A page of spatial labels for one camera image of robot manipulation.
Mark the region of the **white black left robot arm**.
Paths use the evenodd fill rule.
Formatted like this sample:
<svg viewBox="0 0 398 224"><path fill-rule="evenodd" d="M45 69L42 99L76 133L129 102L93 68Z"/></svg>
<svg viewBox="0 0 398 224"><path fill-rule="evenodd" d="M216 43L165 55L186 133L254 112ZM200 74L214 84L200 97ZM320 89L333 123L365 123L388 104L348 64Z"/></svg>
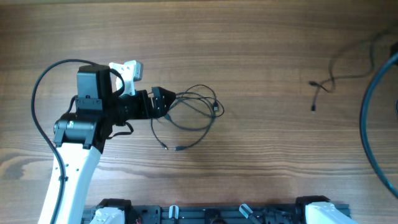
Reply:
<svg viewBox="0 0 398 224"><path fill-rule="evenodd" d="M78 94L54 124L50 147L54 162L39 223L80 223L93 173L113 126L129 126L132 119L155 119L167 114L176 94L153 87L153 97L136 91L142 64L99 65L85 62L77 73Z"/></svg>

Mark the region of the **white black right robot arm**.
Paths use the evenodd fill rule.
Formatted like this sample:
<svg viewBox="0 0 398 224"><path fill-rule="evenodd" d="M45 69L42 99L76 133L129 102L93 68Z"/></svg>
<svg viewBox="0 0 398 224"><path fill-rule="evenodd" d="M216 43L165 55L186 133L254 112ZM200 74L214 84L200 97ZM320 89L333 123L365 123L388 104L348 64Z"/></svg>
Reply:
<svg viewBox="0 0 398 224"><path fill-rule="evenodd" d="M323 195L310 195L297 197L295 201L298 221L304 224L357 224L349 212L349 207L340 210L327 197Z"/></svg>

